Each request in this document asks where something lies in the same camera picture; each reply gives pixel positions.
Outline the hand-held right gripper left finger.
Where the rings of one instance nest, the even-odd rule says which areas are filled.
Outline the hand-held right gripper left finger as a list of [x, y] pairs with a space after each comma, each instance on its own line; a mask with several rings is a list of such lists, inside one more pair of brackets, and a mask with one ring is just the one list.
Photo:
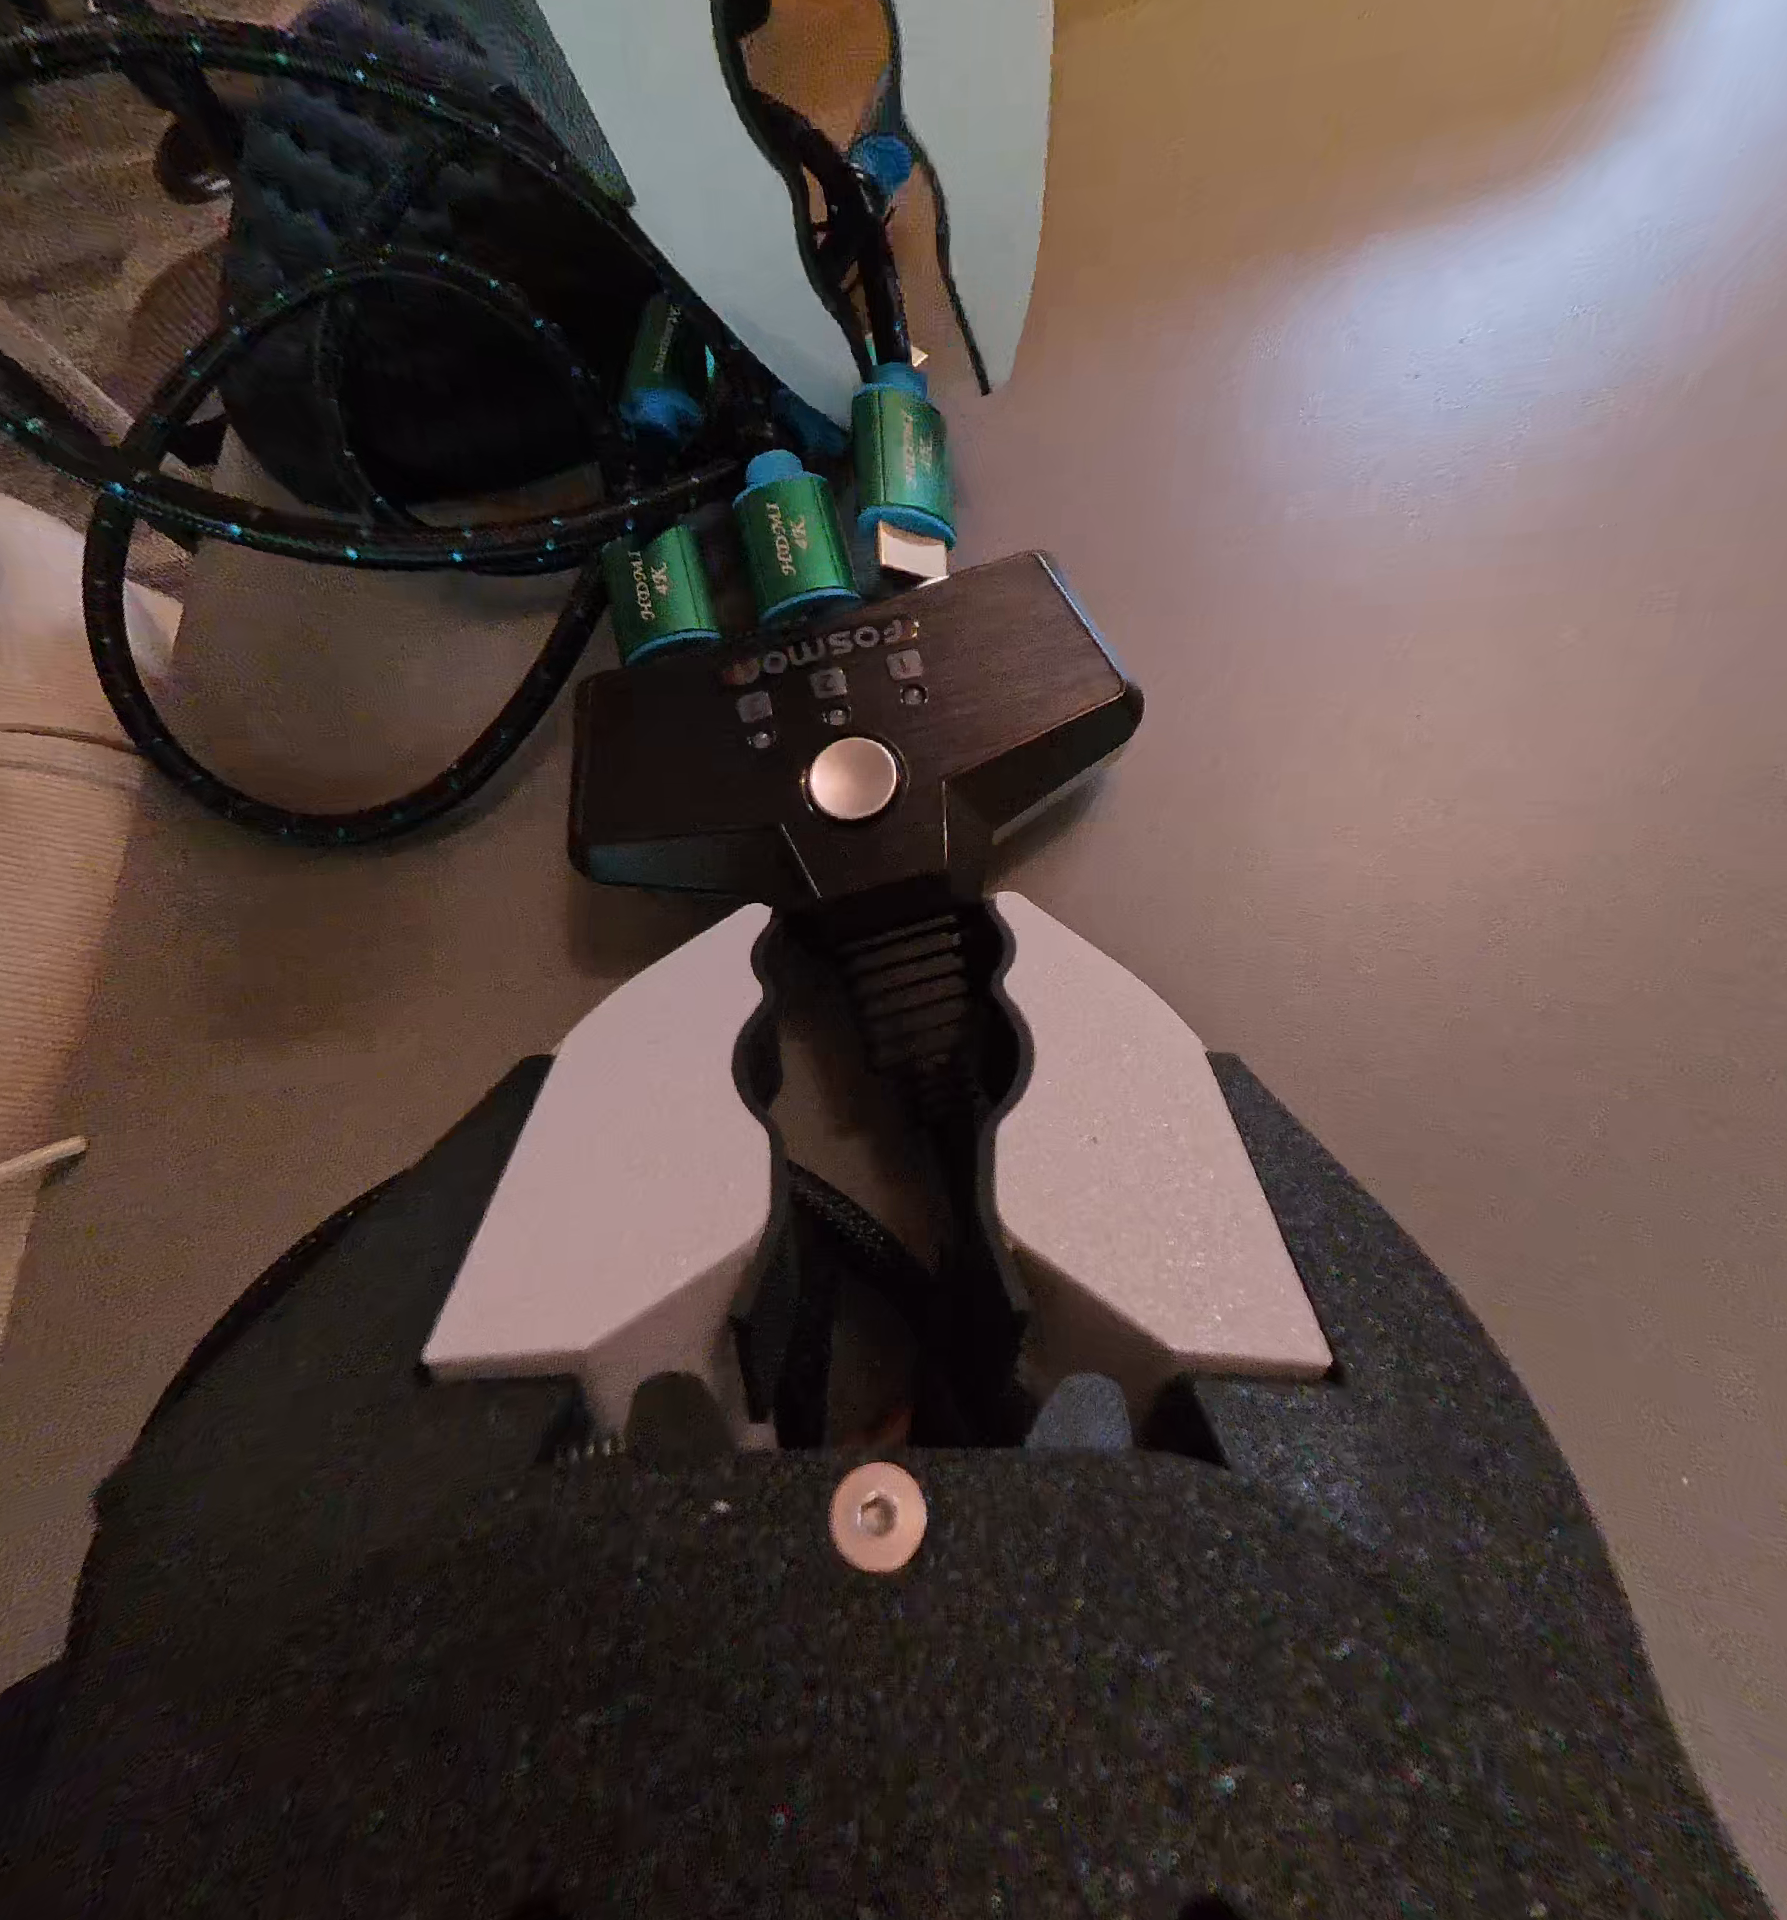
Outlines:
[[774, 1452], [754, 1305], [783, 1150], [754, 1092], [774, 1039], [748, 905], [625, 978], [563, 1037], [425, 1338], [432, 1381], [573, 1378], [625, 1427], [644, 1378], [695, 1376]]

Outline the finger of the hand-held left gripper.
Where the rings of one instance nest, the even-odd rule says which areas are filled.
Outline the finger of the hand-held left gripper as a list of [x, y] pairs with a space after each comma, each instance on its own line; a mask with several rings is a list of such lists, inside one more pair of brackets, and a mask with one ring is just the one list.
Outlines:
[[848, 403], [860, 354], [812, 272], [808, 175], [754, 127], [709, 2], [545, 2], [640, 234], [763, 372]]
[[934, 262], [982, 397], [1007, 385], [1031, 304], [1055, 3], [888, 2], [898, 132], [928, 180]]

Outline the person's beige clothing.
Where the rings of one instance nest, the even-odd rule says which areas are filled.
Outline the person's beige clothing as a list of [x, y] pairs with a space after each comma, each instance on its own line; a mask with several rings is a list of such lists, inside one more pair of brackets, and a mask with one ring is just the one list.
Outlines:
[[56, 1110], [146, 772], [97, 683], [79, 564], [77, 533], [0, 493], [0, 1343], [40, 1186], [87, 1147]]

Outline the green HDMI plug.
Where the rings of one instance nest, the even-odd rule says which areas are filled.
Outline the green HDMI plug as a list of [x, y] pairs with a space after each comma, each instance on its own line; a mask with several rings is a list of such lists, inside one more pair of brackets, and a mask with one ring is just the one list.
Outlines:
[[885, 588], [947, 577], [954, 543], [949, 431], [912, 341], [891, 217], [915, 169], [915, 149], [888, 102], [870, 109], [845, 149], [843, 174], [812, 174], [821, 213], [812, 266], [843, 310], [868, 372], [850, 403], [856, 539]]

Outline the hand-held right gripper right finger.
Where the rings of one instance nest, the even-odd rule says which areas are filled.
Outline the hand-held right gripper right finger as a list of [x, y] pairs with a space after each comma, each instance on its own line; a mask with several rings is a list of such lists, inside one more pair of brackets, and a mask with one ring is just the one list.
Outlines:
[[991, 916], [1021, 1058], [991, 1198], [1026, 1295], [1026, 1441], [1134, 1442], [1205, 1378], [1325, 1381], [1328, 1338], [1193, 1025], [1023, 894]]

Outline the black HDMI switch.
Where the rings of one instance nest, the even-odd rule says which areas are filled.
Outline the black HDMI switch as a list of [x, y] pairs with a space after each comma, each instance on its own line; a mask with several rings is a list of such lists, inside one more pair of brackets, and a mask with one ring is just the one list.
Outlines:
[[1145, 701], [1045, 554], [601, 671], [573, 700], [570, 861], [761, 905], [838, 969], [928, 1123], [991, 1080], [994, 846], [1120, 753]]

